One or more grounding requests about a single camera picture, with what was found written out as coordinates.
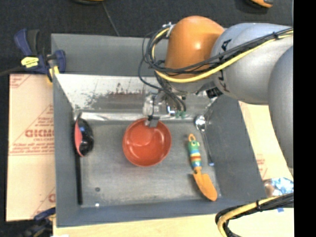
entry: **black object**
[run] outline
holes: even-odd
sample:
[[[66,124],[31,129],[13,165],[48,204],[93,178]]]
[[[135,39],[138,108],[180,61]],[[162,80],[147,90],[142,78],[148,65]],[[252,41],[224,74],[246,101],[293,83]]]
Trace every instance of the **black object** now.
[[[94,145],[93,132],[89,124],[78,117],[74,126],[75,151],[81,156],[90,152]]]

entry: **black cable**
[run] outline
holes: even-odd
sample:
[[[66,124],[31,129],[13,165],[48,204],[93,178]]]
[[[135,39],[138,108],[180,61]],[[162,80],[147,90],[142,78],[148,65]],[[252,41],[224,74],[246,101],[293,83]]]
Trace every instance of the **black cable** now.
[[[161,90],[163,92],[165,92],[167,95],[169,95],[173,100],[176,101],[176,103],[178,104],[178,108],[181,110],[183,110],[184,112],[186,111],[186,104],[184,103],[184,101],[182,99],[180,99],[176,94],[172,93],[171,91],[167,90],[166,88],[163,88],[163,87],[158,87],[158,86],[155,86],[149,82],[146,82],[142,76],[141,76],[141,68],[142,68],[142,65],[143,65],[143,62],[144,62],[144,58],[142,58],[139,66],[138,66],[138,77],[140,79],[140,81],[142,81],[144,84],[146,84],[147,86],[149,87],[152,87],[154,89],[157,89],[157,90]]]
[[[256,212],[262,212],[262,211],[268,211],[268,210],[273,210],[273,209],[277,209],[277,208],[281,208],[281,207],[286,207],[289,204],[293,204],[294,203],[294,193],[289,193],[289,194],[284,194],[284,195],[280,195],[278,197],[275,197],[273,200],[267,201],[265,203],[259,204],[259,200],[256,201],[257,203],[257,207],[250,209],[248,211],[242,212],[238,215],[235,215],[234,217],[230,218],[229,220],[227,220],[224,224],[223,224],[223,229],[226,233],[226,235],[228,237],[240,237],[236,234],[234,234],[229,228],[228,228],[228,223],[230,220],[233,219],[237,219],[240,218],[242,216],[247,216]],[[232,210],[235,210],[239,207],[242,207],[244,205],[238,205],[238,206],[234,206],[234,207],[230,207],[230,208],[226,208],[220,212],[218,212],[215,216],[215,223],[217,224],[220,217],[229,213]]]
[[[268,34],[268,35],[265,35],[265,36],[262,36],[262,37],[259,37],[259,38],[256,38],[256,39],[253,39],[253,40],[250,40],[248,42],[245,42],[241,45],[238,45],[234,48],[231,48],[223,53],[220,53],[216,56],[213,56],[209,59],[206,59],[204,61],[201,61],[199,63],[196,63],[196,64],[192,64],[192,65],[189,65],[189,66],[186,66],[186,67],[183,67],[183,68],[179,68],[179,69],[172,69],[172,68],[166,68],[166,67],[161,67],[161,66],[158,66],[157,63],[158,61],[155,60],[155,58],[152,56],[152,48],[154,45],[156,45],[162,38],[163,36],[160,36],[159,38],[155,39],[155,37],[162,31],[164,30],[165,28],[162,28],[159,32],[157,32],[155,35],[153,35],[153,37],[151,38],[148,46],[147,46],[147,58],[149,58],[149,62],[151,64],[151,66],[157,70],[157,71],[160,71],[160,72],[164,72],[164,73],[183,73],[184,71],[187,71],[189,69],[194,69],[195,67],[197,66],[203,66],[203,65],[206,65],[206,64],[212,64],[210,66],[209,69],[212,69],[212,68],[215,68],[221,64],[223,64],[224,62],[226,62],[227,60],[233,58],[234,56],[248,50],[248,49],[251,49],[251,48],[254,48],[255,46],[258,46],[268,40],[271,40],[271,39],[279,39],[280,36],[290,32],[293,30],[293,28],[288,28],[288,29],[285,29],[285,30],[281,30],[279,32],[273,32],[271,34]]]
[[[9,75],[11,73],[20,73],[20,72],[25,72],[24,68],[15,67],[15,68],[8,69],[8,70],[0,72],[0,77]]]
[[[102,6],[103,6],[103,8],[104,8],[104,10],[105,10],[105,13],[106,13],[106,15],[107,15],[107,17],[108,17],[108,19],[109,19],[109,21],[110,21],[110,24],[112,25],[114,31],[116,32],[117,36],[120,37],[119,32],[118,32],[117,28],[115,27],[115,24],[114,24],[114,22],[112,21],[112,18],[111,18],[110,14],[109,14],[109,12],[108,12],[106,6],[105,6],[105,1],[102,2]]]

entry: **gray tray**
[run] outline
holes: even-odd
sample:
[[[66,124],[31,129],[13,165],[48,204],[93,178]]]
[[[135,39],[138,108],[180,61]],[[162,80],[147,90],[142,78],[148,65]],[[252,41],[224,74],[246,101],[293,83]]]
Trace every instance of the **gray tray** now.
[[[215,166],[202,169],[211,176],[219,192],[219,198],[211,202],[201,196],[192,179],[185,137],[193,132],[202,141],[192,119],[176,124],[163,120],[172,133],[173,147],[168,157],[154,167],[135,167],[122,154],[121,139],[127,125],[141,117],[141,104],[131,101],[134,104],[128,108],[109,105],[109,99],[100,97],[102,86],[89,88],[85,75],[136,76],[142,38],[53,34],[51,40],[52,52],[58,49],[66,52],[66,73],[71,74],[58,75],[53,82],[58,227],[212,214],[266,197],[237,100],[222,95],[212,105],[212,125],[206,136]],[[165,48],[164,42],[157,49],[158,54],[163,56]],[[73,74],[81,74],[83,83],[74,78],[62,79]],[[126,95],[121,97],[121,103],[128,102]],[[188,112],[200,113],[201,106],[204,103],[190,104]],[[81,159],[83,204],[80,205],[72,124],[82,110],[102,115],[100,122],[92,125],[100,143],[89,157]],[[121,117],[128,118],[115,120],[113,113],[117,110]],[[110,144],[103,140],[106,130],[112,131]],[[203,151],[204,146],[201,153],[206,164]]]

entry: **red bowl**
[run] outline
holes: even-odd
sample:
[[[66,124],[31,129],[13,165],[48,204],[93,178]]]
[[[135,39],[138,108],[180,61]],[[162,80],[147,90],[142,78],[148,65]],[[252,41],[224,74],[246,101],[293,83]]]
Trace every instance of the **red bowl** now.
[[[145,125],[141,118],[128,126],[123,136],[123,152],[134,165],[148,167],[166,158],[171,148],[171,133],[168,127],[158,121],[156,127]]]

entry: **dark carpet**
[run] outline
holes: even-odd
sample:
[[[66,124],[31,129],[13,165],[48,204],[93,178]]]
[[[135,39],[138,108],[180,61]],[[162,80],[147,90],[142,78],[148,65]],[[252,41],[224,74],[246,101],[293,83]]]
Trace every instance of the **dark carpet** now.
[[[82,5],[72,0],[0,0],[0,72],[19,66],[21,53],[13,41],[22,29],[39,29],[40,46],[50,51],[51,33],[81,33],[142,37],[163,24],[190,15],[208,17],[224,28],[244,22],[292,26],[292,1],[274,0],[269,9],[246,0],[106,0],[117,32],[102,4]],[[0,237],[14,237],[33,222],[5,222],[8,138],[8,77],[0,78]]]

